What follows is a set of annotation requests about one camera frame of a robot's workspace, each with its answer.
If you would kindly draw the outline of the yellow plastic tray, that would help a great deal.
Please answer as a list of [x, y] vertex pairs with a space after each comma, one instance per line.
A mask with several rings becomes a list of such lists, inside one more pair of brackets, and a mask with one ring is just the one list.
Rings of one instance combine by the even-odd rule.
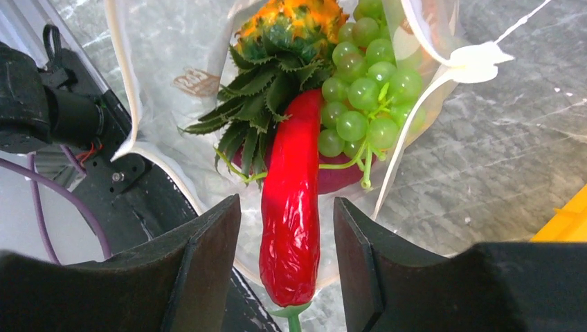
[[581, 188], [530, 239], [531, 242], [586, 243], [586, 186]]

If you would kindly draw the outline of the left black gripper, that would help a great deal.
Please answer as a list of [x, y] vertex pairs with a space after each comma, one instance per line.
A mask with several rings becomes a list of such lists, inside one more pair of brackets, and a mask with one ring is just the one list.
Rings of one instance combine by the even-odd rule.
[[76, 163], [111, 178], [111, 193], [127, 191], [146, 171], [137, 155], [112, 161], [130, 132], [130, 116], [116, 95], [99, 89], [89, 69], [62, 46], [60, 30], [42, 31], [46, 68], [1, 44], [1, 150], [36, 152], [50, 145], [77, 149]]

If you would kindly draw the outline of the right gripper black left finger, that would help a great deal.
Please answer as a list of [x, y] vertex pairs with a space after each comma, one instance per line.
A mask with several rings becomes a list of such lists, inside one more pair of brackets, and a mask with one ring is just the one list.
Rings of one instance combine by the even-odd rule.
[[[220, 217], [235, 208], [236, 240], [228, 251], [233, 265], [240, 228], [240, 198], [232, 195], [203, 214]], [[162, 286], [151, 304], [141, 291], [165, 278], [166, 263], [138, 253], [103, 261], [58, 266], [15, 252], [1, 252], [2, 331], [164, 331], [170, 291]]]

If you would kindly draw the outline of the red toy chili pepper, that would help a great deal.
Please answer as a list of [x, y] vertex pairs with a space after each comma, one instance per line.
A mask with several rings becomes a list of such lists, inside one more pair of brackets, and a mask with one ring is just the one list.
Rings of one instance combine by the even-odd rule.
[[261, 198], [260, 278], [281, 307], [310, 302], [320, 261], [318, 136], [323, 97], [301, 93], [277, 128]]

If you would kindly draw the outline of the toy pineapple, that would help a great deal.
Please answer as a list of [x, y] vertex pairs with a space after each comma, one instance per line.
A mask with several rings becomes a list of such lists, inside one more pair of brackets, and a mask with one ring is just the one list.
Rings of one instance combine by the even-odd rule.
[[247, 182], [259, 179], [289, 103], [332, 76], [332, 52], [349, 17], [337, 1], [268, 1], [235, 33], [228, 50], [237, 76], [219, 90], [220, 104], [183, 132], [224, 129], [215, 161], [233, 168], [242, 147], [238, 172]]

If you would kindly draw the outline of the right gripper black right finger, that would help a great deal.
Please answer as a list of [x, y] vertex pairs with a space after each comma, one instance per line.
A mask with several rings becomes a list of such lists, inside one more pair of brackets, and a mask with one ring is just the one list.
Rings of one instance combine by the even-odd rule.
[[585, 331], [586, 245], [482, 242], [446, 258], [334, 201], [348, 331]]

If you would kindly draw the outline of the purple toy sweet potato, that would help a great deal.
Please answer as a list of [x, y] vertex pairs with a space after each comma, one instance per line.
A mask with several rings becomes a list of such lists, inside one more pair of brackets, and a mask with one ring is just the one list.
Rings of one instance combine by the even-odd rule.
[[[237, 150], [237, 153], [233, 159], [233, 164], [241, 167], [242, 166], [242, 147]], [[269, 166], [271, 161], [272, 146], [267, 147], [265, 162]], [[337, 157], [328, 158], [319, 155], [319, 161], [322, 163], [331, 164], [343, 164], [350, 159], [345, 154], [339, 154]], [[357, 165], [345, 169], [320, 169], [318, 172], [318, 194], [329, 194], [338, 191], [349, 185], [360, 183], [363, 178], [363, 172]]]

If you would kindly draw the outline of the green toy grapes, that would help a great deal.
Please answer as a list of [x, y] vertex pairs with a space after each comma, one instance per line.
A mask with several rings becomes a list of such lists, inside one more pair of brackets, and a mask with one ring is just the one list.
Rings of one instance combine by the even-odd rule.
[[322, 162], [324, 169], [357, 165], [360, 184], [369, 188], [372, 166], [395, 145], [423, 81], [415, 69], [397, 67], [382, 1], [359, 1], [353, 19], [338, 32], [335, 72], [322, 85], [318, 151], [328, 158], [345, 154], [350, 161]]

